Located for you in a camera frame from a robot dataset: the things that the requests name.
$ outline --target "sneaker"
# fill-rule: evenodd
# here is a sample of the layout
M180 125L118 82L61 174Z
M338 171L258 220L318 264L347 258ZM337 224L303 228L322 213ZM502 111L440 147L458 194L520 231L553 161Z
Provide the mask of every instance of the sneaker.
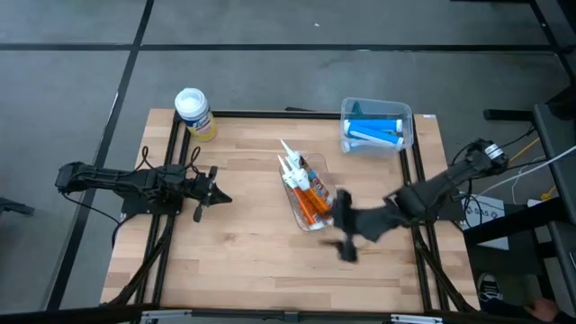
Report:
M500 292L500 287L494 274L480 274L480 278L478 278L478 282L476 283L476 289L478 289L478 298L482 302L487 302L492 298L502 300L502 292Z

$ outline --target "white cable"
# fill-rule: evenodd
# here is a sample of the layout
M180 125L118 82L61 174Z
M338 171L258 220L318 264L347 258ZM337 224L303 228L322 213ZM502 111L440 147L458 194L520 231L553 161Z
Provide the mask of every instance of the white cable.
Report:
M536 171L537 169L540 169L540 168L542 168L542 167L546 167L547 165L549 165L549 164L551 164L551 163L553 163L553 162L555 162L555 161L557 161L557 160L559 160L559 159L561 159L561 158L564 158L564 156L566 156L566 155L569 154L570 152L574 151L575 149L576 149L576 146L573 146L573 147L571 147L571 148L568 148L566 151L564 151L564 152L563 152L561 155L559 155L558 157L555 157L555 158L553 158L553 159L551 159L551 160L548 160L548 161L546 161L546 163L543 163L543 164L541 164L540 166L537 166L537 167L535 167L535 168L533 168L533 169L529 169L528 171L526 171L526 172L523 173L523 174L515 175L515 176L512 176L512 177L510 177L510 178L508 178L508 179L506 179L506 180L504 180L504 181L500 181L499 183L491 186L490 188L484 190L483 192L478 193L478 195L486 194L488 191L490 191L490 190L492 190L492 189L494 189L494 188L496 188L496 187L498 187L498 186L500 186L500 185L504 185L504 184L505 184L506 182L508 182L508 181L512 181L512 180L514 180L514 179L516 179L516 178L520 178L521 176L525 176L525 175L531 174L531 173L533 173L534 171Z
M542 158L546 158L546 156L537 157L537 158L533 159L532 162L534 163L534 162L536 162L537 160L542 159ZM522 172L523 172L527 167L529 167L529 166L524 166L524 167L522 167L522 168L520 169L520 171L518 171L518 174L521 175ZM518 180L520 180L519 177L516 178L516 181L515 181L514 184L512 185L512 202L514 202L514 204L518 204L518 203L516 202L516 195L515 195L515 193L514 193L514 188L516 187L516 184L518 183Z

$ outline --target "yellow label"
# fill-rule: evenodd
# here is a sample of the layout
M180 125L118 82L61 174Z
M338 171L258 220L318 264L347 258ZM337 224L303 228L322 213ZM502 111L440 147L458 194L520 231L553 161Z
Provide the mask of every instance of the yellow label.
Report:
M208 122L204 125L198 125L198 127L188 126L188 130L196 140L208 141L213 139L216 136L216 122L212 112L208 113Z

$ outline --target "wooden table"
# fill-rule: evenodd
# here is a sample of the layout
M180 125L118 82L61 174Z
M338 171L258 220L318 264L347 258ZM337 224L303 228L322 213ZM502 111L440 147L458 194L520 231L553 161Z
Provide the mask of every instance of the wooden table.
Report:
M164 161L173 110L152 109L141 145L148 159ZM345 155L338 144L339 121L217 118L218 136L191 142L202 147L196 165L219 167L219 188L233 203L204 210L193 222L196 201L187 199L177 216L167 263L161 306L178 308L422 311L414 247L408 229L395 229L371 243L359 238L359 263L338 260L320 238L342 238L329 229L304 233L296 225L278 173L279 139L303 153L321 153L331 180L345 187L356 207L374 207L402 186L398 158ZM446 169L435 116L416 116L426 177ZM182 138L184 128L179 131ZM121 228L103 288L109 301L140 266L149 233L150 215L137 216ZM478 308L472 271L462 233L447 221L436 223L442 266L466 300ZM150 273L145 301L156 278ZM437 307L434 276L428 270Z

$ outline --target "gray floor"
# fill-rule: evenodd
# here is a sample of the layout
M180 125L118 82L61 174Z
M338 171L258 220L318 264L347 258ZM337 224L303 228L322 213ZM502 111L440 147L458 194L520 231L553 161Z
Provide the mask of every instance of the gray floor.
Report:
M562 43L575 37L551 1L543 10ZM0 3L0 42L132 42L144 0ZM545 43L523 4L447 0L156 1L145 43ZM0 312L35 311L67 240L75 206L53 187L58 168L91 162L126 63L126 52L0 51L0 195L37 208L0 218ZM568 85L557 58L541 54L394 52L141 52L114 134L107 167L130 169L149 108L173 108L186 86L213 109L337 111L360 96L409 104L438 116L451 158L476 138L503 143L523 123L488 123L486 108L530 110ZM531 139L510 146L510 154ZM518 162L542 154L528 152ZM476 190L494 184L487 179ZM517 199L552 185L547 170L522 179ZM509 186L491 196L511 202ZM94 207L117 215L120 199L98 193ZM63 307L99 301L112 224L91 214Z

